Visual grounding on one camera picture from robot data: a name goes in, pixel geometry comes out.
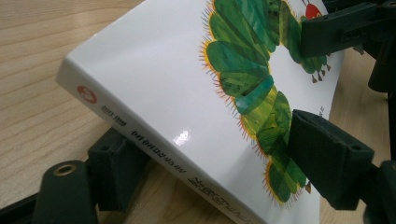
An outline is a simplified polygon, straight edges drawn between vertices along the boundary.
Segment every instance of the wood grain surface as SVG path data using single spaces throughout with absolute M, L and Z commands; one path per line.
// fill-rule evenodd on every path
M 0 208 L 38 192 L 44 172 L 85 160 L 109 128 L 54 81 L 63 56 L 140 0 L 0 0 Z M 386 96 L 367 87 L 374 60 L 348 50 L 331 122 L 389 160 Z M 127 214 L 100 213 L 102 223 L 232 223 L 151 161 Z M 321 202 L 321 223 L 361 223 L 357 212 Z

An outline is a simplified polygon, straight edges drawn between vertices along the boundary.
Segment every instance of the red logo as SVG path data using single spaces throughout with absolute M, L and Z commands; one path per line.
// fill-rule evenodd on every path
M 97 98 L 95 93 L 93 93 L 93 91 L 91 91 L 90 89 L 86 88 L 85 86 L 78 86 L 77 87 L 77 91 L 79 93 L 79 95 L 88 103 L 91 104 L 96 104 L 97 102 Z

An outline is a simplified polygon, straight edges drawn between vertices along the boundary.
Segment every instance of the caterpillar illustration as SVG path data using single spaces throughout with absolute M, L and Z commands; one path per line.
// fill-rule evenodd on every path
M 298 21 L 282 0 L 212 0 L 204 13 L 205 68 L 214 76 L 220 96 L 237 112 L 243 135 L 266 158 L 264 183 L 280 205 L 298 196 L 306 177 L 286 153 L 291 112 L 270 74 L 271 53 L 279 45 L 286 47 L 313 82 L 324 77 L 322 67 L 330 70 L 326 56 L 300 55 L 301 22 L 320 15 L 315 6 L 304 4 L 307 11 Z

